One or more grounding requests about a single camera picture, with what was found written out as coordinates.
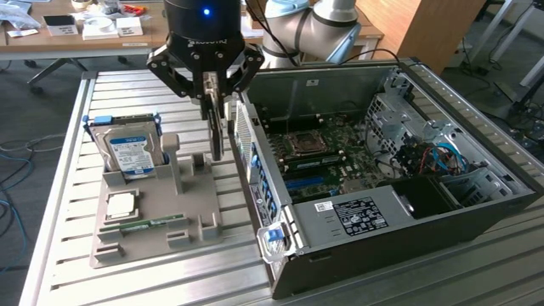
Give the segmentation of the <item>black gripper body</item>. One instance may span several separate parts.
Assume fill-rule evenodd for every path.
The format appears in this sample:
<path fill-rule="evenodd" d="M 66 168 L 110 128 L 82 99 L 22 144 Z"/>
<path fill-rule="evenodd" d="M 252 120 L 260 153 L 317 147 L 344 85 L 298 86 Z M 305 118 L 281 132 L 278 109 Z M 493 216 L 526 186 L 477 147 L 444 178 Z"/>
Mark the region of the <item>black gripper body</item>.
<path fill-rule="evenodd" d="M 220 72 L 244 50 L 240 1 L 165 1 L 168 53 L 189 71 Z"/>

